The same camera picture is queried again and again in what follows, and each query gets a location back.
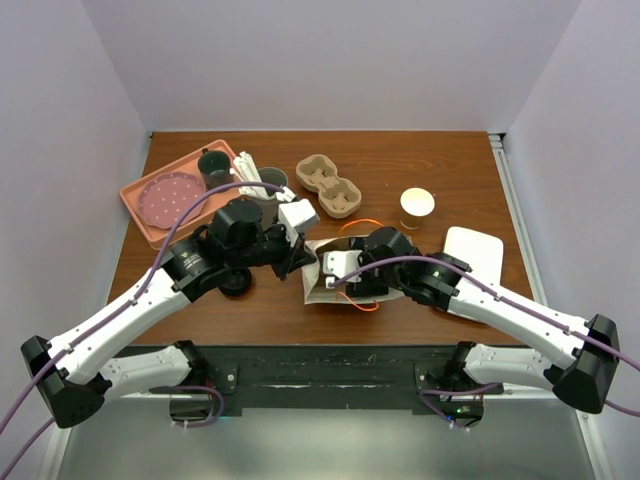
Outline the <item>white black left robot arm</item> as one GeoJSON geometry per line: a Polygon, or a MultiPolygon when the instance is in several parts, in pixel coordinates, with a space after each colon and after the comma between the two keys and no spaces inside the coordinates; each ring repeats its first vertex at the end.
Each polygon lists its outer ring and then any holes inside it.
{"type": "Polygon", "coordinates": [[[250,199],[219,208],[208,225],[175,243],[133,287],[75,328],[50,340],[23,343],[23,358],[58,427],[76,426],[105,403],[130,393],[176,387],[196,392],[207,382],[208,361],[190,341],[149,354],[121,350],[169,315],[214,289],[239,295],[251,268],[269,266],[285,279],[314,262],[305,233],[319,217],[307,199],[279,205],[269,227],[250,199]]]}

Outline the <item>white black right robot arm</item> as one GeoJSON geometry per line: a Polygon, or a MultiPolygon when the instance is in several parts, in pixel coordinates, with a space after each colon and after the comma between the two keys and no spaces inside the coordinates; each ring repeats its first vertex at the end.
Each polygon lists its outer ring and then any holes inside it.
{"type": "Polygon", "coordinates": [[[501,286],[504,245],[494,236],[451,227],[442,251],[423,254],[405,234],[382,227],[363,241],[362,265],[418,304],[500,330],[522,347],[461,343],[445,369],[459,393],[510,383],[552,392],[566,405],[598,414],[619,360],[616,323],[565,314],[501,286]]]}

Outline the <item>cream paper takeout bag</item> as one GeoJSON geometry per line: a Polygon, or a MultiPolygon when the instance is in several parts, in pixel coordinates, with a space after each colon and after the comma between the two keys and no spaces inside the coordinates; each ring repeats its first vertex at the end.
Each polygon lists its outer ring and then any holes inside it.
{"type": "Polygon", "coordinates": [[[348,236],[353,225],[370,224],[372,228],[381,228],[383,224],[374,219],[359,219],[343,225],[338,236],[322,240],[309,240],[307,246],[316,255],[314,264],[302,268],[304,304],[351,305],[363,312],[374,312],[382,302],[399,299],[402,293],[388,287],[375,271],[367,271],[350,277],[337,287],[325,287],[325,275],[322,273],[322,256],[326,251],[363,250],[364,235],[348,236]]]}

